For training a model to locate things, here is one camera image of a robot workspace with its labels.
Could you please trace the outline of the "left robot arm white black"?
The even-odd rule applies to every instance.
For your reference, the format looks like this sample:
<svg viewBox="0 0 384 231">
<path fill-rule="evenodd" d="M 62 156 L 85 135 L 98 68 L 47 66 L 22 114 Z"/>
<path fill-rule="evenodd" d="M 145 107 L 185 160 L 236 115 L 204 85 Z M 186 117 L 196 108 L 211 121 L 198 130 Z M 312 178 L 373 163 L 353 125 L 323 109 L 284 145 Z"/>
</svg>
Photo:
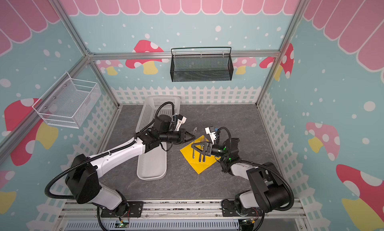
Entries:
<svg viewBox="0 0 384 231">
<path fill-rule="evenodd" d="M 116 217 L 126 216 L 130 205 L 125 196 L 102 184 L 99 179 L 120 164 L 148 153 L 163 144 L 178 145 L 196 137 L 181 127 L 186 117 L 175 113 L 175 105 L 168 101 L 172 115 L 160 115 L 134 134 L 129 141 L 100 154 L 76 156 L 70 168 L 54 177 L 45 187 L 45 195 L 52 199 L 74 199 L 78 204 L 90 203 L 98 209 L 109 210 Z"/>
</svg>

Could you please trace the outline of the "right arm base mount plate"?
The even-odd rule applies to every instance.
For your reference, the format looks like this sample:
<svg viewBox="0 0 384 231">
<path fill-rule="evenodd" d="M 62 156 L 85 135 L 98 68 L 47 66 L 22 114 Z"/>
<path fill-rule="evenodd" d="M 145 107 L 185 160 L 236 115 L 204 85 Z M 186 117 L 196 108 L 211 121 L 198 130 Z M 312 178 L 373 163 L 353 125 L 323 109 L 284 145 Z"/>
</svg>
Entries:
<svg viewBox="0 0 384 231">
<path fill-rule="evenodd" d="M 238 200 L 224 199 L 221 202 L 223 217 L 260 217 L 261 210 L 257 208 L 244 208 Z"/>
</svg>

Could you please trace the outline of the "yellow paper napkin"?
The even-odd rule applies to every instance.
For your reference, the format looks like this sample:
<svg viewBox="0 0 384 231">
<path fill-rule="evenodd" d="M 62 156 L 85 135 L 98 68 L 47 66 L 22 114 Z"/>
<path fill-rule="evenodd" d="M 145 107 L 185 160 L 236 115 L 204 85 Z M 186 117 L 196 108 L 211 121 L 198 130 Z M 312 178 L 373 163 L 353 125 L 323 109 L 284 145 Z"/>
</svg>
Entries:
<svg viewBox="0 0 384 231">
<path fill-rule="evenodd" d="M 201 142 L 207 140 L 204 135 L 200 136 L 199 138 L 196 139 L 197 142 Z M 206 156 L 206 161 L 205 162 L 199 162 L 199 154 L 196 153 L 195 158 L 192 156 L 193 149 L 191 148 L 191 144 L 193 143 L 190 142 L 188 145 L 180 149 L 181 154 L 184 156 L 186 161 L 190 164 L 190 166 L 195 170 L 197 174 L 201 174 L 204 170 L 212 166 L 214 163 L 216 163 L 216 159 L 214 156 Z"/>
</svg>

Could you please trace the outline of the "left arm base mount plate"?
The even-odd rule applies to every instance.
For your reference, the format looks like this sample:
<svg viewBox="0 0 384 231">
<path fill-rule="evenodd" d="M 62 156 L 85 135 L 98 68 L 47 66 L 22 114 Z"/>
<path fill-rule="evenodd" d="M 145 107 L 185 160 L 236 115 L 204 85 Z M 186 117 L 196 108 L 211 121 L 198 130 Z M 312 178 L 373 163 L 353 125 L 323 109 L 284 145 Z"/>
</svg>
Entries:
<svg viewBox="0 0 384 231">
<path fill-rule="evenodd" d="M 144 202 L 128 201 L 119 205 L 114 210 L 102 209 L 102 218 L 140 218 L 143 211 Z"/>
</svg>

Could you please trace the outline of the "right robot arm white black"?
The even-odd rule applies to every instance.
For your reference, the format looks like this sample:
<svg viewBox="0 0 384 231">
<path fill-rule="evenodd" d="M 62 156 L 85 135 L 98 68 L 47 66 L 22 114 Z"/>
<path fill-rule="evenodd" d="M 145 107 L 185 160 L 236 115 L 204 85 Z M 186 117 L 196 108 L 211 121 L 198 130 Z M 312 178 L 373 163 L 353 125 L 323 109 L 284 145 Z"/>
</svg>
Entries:
<svg viewBox="0 0 384 231">
<path fill-rule="evenodd" d="M 223 201 L 224 212 L 247 216 L 254 211 L 266 214 L 272 211 L 288 211 L 295 202 L 294 192 L 271 162 L 258 164 L 241 159 L 239 138 L 232 137 L 226 127 L 206 128 L 211 141 L 193 143 L 191 148 L 202 159 L 213 156 L 219 162 L 222 172 L 250 182 L 249 191 L 237 194 L 232 201 Z"/>
</svg>

